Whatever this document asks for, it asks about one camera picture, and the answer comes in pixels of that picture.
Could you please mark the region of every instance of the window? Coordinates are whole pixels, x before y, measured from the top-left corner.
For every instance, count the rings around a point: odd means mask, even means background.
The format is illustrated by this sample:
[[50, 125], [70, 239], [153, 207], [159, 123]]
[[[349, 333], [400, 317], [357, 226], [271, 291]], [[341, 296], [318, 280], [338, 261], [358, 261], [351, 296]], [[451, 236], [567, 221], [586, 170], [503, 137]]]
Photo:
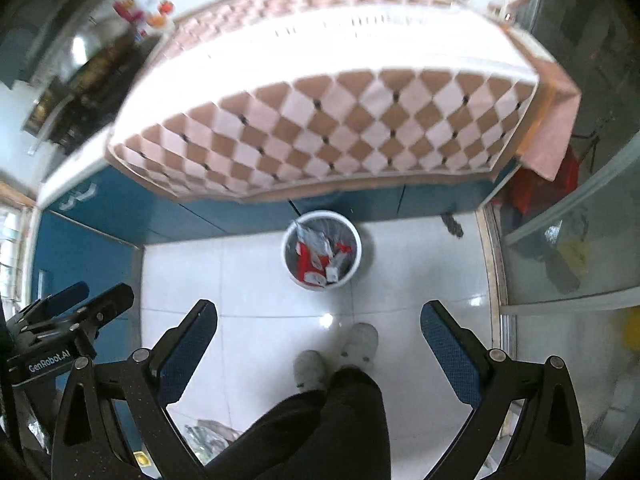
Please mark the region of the window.
[[21, 221], [21, 211], [0, 205], [0, 296], [7, 319], [17, 311]]

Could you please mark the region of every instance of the person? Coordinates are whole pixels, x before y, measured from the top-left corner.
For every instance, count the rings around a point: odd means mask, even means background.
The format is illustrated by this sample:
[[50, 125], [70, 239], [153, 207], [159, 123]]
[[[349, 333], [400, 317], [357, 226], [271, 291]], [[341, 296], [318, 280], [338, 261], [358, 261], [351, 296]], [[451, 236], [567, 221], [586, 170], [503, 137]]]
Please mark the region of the person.
[[210, 480], [390, 480], [391, 458], [380, 388], [367, 374], [378, 331], [354, 325], [328, 381], [320, 354], [302, 352], [299, 393], [276, 405], [206, 465]]

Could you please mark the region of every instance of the white trash can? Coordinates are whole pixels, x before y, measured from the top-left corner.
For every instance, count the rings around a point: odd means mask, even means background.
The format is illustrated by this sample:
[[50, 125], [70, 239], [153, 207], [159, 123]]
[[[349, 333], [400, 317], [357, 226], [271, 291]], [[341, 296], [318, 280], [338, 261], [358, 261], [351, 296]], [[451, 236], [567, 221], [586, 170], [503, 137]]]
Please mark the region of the white trash can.
[[301, 282], [296, 277], [296, 271], [298, 270], [298, 254], [296, 253], [298, 234], [296, 233], [296, 224], [292, 223], [284, 234], [281, 250], [282, 263], [287, 269], [289, 277], [299, 286], [317, 292], [338, 288], [347, 283], [358, 270], [362, 259], [362, 240], [356, 227], [344, 216], [333, 211], [312, 211], [300, 216], [296, 222], [324, 233], [333, 243], [340, 242], [350, 246], [353, 249], [353, 258], [347, 273], [336, 283], [329, 283], [327, 286], [313, 286]]

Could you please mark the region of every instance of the floor tile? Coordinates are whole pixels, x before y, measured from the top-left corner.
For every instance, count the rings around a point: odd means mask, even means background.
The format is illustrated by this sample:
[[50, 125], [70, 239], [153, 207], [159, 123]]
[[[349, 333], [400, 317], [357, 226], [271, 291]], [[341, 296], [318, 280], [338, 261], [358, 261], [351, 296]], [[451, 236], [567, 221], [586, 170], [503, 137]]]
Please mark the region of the floor tile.
[[447, 301], [441, 303], [462, 327], [472, 330], [485, 348], [492, 348], [491, 306], [489, 295], [476, 296], [468, 300]]
[[421, 480], [438, 463], [460, 428], [439, 428], [391, 441], [391, 479]]
[[[143, 310], [141, 317], [143, 347], [152, 348], [166, 330], [178, 326], [183, 318], [183, 314], [174, 312]], [[226, 426], [231, 425], [225, 391], [220, 320], [218, 330], [182, 397], [168, 408], [187, 417], [215, 420]]]
[[353, 313], [351, 284], [328, 291], [293, 282], [280, 256], [283, 233], [223, 240], [224, 316], [295, 317]]
[[484, 255], [473, 213], [456, 215], [456, 238], [439, 217], [358, 226], [363, 262], [353, 279], [355, 314], [458, 301], [488, 293]]
[[419, 327], [420, 308], [356, 314], [378, 329], [371, 376], [382, 390], [391, 439], [460, 428], [471, 409], [453, 392]]
[[292, 368], [300, 352], [318, 350], [335, 363], [353, 317], [225, 317], [221, 323], [232, 428], [244, 431], [297, 393]]
[[220, 312], [222, 241], [198, 240], [145, 248], [142, 309], [186, 314], [198, 300]]

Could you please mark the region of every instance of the kitchen counter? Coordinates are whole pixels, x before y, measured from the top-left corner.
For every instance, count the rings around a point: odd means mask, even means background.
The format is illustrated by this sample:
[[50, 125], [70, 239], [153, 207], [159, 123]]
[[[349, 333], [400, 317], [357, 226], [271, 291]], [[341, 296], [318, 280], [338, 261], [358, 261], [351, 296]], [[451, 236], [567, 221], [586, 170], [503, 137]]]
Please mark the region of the kitchen counter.
[[38, 208], [47, 208], [84, 179], [109, 165], [105, 154], [110, 131], [111, 125], [105, 126], [49, 175], [38, 190]]

